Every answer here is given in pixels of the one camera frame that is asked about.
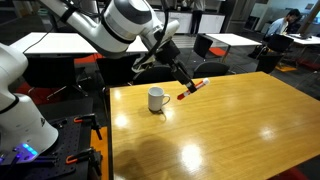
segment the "white mug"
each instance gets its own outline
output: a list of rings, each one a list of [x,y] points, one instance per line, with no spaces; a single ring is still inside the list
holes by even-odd
[[[164,94],[164,91],[160,87],[152,87],[148,91],[148,108],[152,112],[158,112],[162,106],[170,101],[170,95]]]

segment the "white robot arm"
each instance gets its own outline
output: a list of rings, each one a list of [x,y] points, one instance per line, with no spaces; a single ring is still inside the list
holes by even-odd
[[[163,25],[145,0],[113,0],[99,23],[81,13],[70,0],[39,1],[106,57],[123,56],[135,37],[141,36],[149,53],[133,69],[148,67],[144,63],[155,59],[169,64],[173,76],[190,92],[196,91],[183,65],[175,60],[180,52],[171,37],[179,23]],[[0,165],[10,164],[17,153],[17,163],[31,162],[54,144],[58,131],[46,122],[28,96],[8,91],[8,85],[25,71],[27,58],[0,44],[0,59]]]

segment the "black office chair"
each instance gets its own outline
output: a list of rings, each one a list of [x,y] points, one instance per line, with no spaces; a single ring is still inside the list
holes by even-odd
[[[249,64],[235,65],[234,67],[237,67],[244,72],[262,71],[266,74],[270,74],[275,69],[282,57],[283,55],[281,54],[260,55],[258,64],[251,62]]]
[[[150,69],[138,73],[133,78],[133,84],[148,84],[157,82],[175,81],[171,74],[171,68],[166,65],[156,65]]]
[[[269,52],[270,50],[278,54],[286,53],[292,43],[293,39],[286,36],[274,34],[270,37],[267,45],[261,49],[256,59],[259,59],[259,56],[262,52]]]
[[[98,58],[97,64],[106,86],[128,84],[136,75],[132,66],[140,54],[124,56],[120,59]]]
[[[209,48],[211,47],[213,41],[210,38],[205,37],[204,35],[197,34],[196,40],[193,45],[192,52],[195,52],[198,56],[203,58],[203,61],[206,59],[216,58],[212,53],[209,52]]]
[[[219,62],[203,62],[196,67],[193,72],[193,78],[224,76],[229,71],[227,64]]]
[[[260,55],[267,55],[268,52],[274,51],[279,54],[286,54],[289,52],[290,45],[293,43],[293,39],[274,34],[268,37],[267,44],[257,46],[253,53],[249,54],[249,57],[259,59]]]
[[[28,93],[35,88],[60,88],[47,96],[47,100],[68,86],[74,87],[83,95],[88,96],[80,81],[90,79],[85,68],[75,68],[72,57],[32,57],[28,58],[28,67],[23,73],[26,82],[32,87]]]

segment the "man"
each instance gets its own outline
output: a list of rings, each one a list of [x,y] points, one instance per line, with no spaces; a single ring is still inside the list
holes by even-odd
[[[191,0],[193,3],[192,20],[191,20],[191,31],[190,35],[196,35],[199,31],[200,21],[202,17],[202,12],[205,10],[206,1],[205,0]]]
[[[273,35],[273,34],[280,34],[283,35],[285,34],[285,30],[287,28],[287,26],[289,25],[289,23],[293,23],[296,19],[298,19],[300,17],[300,11],[298,9],[292,9],[286,17],[284,18],[280,18],[276,21],[274,21],[267,33],[265,34],[263,40],[264,41],[268,41],[269,38]]]
[[[287,26],[289,25],[289,23],[295,22],[295,20],[298,19],[299,17],[300,17],[300,11],[298,9],[292,9],[287,14],[286,17],[280,18],[280,19],[274,21],[270,25],[267,33],[263,37],[263,41],[268,42],[270,40],[270,37],[273,34],[280,34],[280,35],[286,34],[285,31],[286,31]],[[253,52],[248,54],[248,56],[255,59],[257,57],[257,55],[261,52],[263,47],[264,47],[264,45],[256,46],[255,49],[253,50]]]

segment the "laptop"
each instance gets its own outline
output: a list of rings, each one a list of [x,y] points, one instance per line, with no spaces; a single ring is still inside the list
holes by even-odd
[[[288,36],[305,40],[305,39],[311,38],[312,33],[288,34]]]

